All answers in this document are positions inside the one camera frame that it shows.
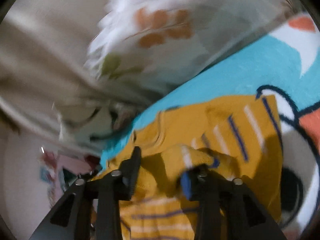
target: cartoon print fabric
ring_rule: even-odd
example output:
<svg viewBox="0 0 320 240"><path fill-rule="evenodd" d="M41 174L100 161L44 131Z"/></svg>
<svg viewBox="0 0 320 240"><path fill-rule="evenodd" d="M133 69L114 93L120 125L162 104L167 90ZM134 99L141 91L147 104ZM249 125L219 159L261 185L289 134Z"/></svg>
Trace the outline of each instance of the cartoon print fabric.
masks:
<svg viewBox="0 0 320 240"><path fill-rule="evenodd" d="M136 131L97 176L101 179L118 169L140 147L134 195L131 201L119 203L124 238L194 240L199 203L186 200L192 195L191 182L182 174L201 164L228 180L242 178L279 221L283 161L279 125L273 95L225 96L160 113ZM221 222L221 239L228 239L227 223L224 218Z"/></svg>
<svg viewBox="0 0 320 240"><path fill-rule="evenodd" d="M59 140L100 154L105 140L124 129L143 108L114 100L73 98L53 105L60 122Z"/></svg>
<svg viewBox="0 0 320 240"><path fill-rule="evenodd" d="M121 98L149 106L244 38L284 22L299 11L295 6L291 0L110 0L85 67L102 86L121 84Z"/></svg>
<svg viewBox="0 0 320 240"><path fill-rule="evenodd" d="M276 95L284 149L280 225L288 240L299 239L320 204L319 42L311 17L296 16L153 104L132 129L142 129L157 112L176 106L225 95ZM130 133L109 141L102 165L126 145Z"/></svg>

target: yellow cloth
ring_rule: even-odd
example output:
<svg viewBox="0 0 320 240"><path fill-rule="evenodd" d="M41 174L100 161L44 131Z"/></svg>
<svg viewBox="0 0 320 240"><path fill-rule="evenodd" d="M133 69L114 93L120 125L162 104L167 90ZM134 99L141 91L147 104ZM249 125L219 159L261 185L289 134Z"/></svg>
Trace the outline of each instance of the yellow cloth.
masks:
<svg viewBox="0 0 320 240"><path fill-rule="evenodd" d="M197 202L177 182L187 169L207 164L227 179L240 177L275 220L281 215L282 149L274 96L227 96L161 112L97 179L141 147L132 201L120 203L124 239L194 239Z"/></svg>

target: metal screw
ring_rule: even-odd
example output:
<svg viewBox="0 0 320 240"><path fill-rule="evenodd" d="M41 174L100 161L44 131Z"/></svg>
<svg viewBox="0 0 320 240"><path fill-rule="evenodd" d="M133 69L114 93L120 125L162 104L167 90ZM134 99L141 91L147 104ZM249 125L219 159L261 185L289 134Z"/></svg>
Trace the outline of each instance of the metal screw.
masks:
<svg viewBox="0 0 320 240"><path fill-rule="evenodd" d="M120 175L121 175L121 171L119 171L119 170L114 170L111 172L112 177L118 177Z"/></svg>
<svg viewBox="0 0 320 240"><path fill-rule="evenodd" d="M84 179L77 179L77 180L76 180L76 185L77 185L77 186L81 186L81 185L83 185L84 183L85 183Z"/></svg>
<svg viewBox="0 0 320 240"><path fill-rule="evenodd" d="M95 225L95 223L94 223L94 224L90 224L90 226L91 226L91 230L92 230L92 231L96 231L96 225Z"/></svg>
<svg viewBox="0 0 320 240"><path fill-rule="evenodd" d="M200 171L200 173L198 174L198 177L200 178L204 178L207 176L207 173L205 171Z"/></svg>
<svg viewBox="0 0 320 240"><path fill-rule="evenodd" d="M236 179L233 180L233 183L236 184L236 185L242 185L243 181L240 178L236 178Z"/></svg>

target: bedding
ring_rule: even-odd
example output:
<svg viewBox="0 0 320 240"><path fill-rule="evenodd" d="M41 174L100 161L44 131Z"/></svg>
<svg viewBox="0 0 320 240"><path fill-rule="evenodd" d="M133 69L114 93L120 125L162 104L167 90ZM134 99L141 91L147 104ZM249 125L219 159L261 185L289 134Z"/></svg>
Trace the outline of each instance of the bedding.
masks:
<svg viewBox="0 0 320 240"><path fill-rule="evenodd" d="M136 109L126 123L211 61L300 9L295 0L17 0L0 25L0 108L19 127L100 155L105 142L90 138L116 132L109 105L127 103L129 110ZM168 17L166 23L162 16ZM137 18L144 20L137 24ZM170 22L179 26L169 28ZM144 26L142 36L164 28L166 43L147 48L145 37L139 47L139 35L121 42ZM102 61L105 75L100 75ZM70 106L79 115L69 114ZM103 108L105 120L79 125L97 108Z"/></svg>
<svg viewBox="0 0 320 240"><path fill-rule="evenodd" d="M259 132L254 132L253 123ZM195 192L201 196L205 192L197 191L201 183L187 183L183 174L188 176L186 170L202 164L216 176L242 178L274 220L279 221L282 148L278 125L273 95L258 100L255 96L226 96L159 114L153 123L135 133L134 139L98 176L102 178L118 169L135 147L140 147L142 159L134 194L131 201L119 202L124 238L194 240L201 212L199 203L187 201L186 196L192 195L192 183L197 185L193 197ZM207 197L214 199L214 194ZM216 211L207 221L211 226L218 222L215 216L220 215L219 209ZM221 217L221 237L214 239L228 239L224 218Z"/></svg>
<svg viewBox="0 0 320 240"><path fill-rule="evenodd" d="M255 43L202 72L135 118L108 141L101 164L119 153L130 134L157 113L226 95L275 95L283 142L282 220L289 240L298 239L319 207L320 32L308 14L291 18Z"/></svg>

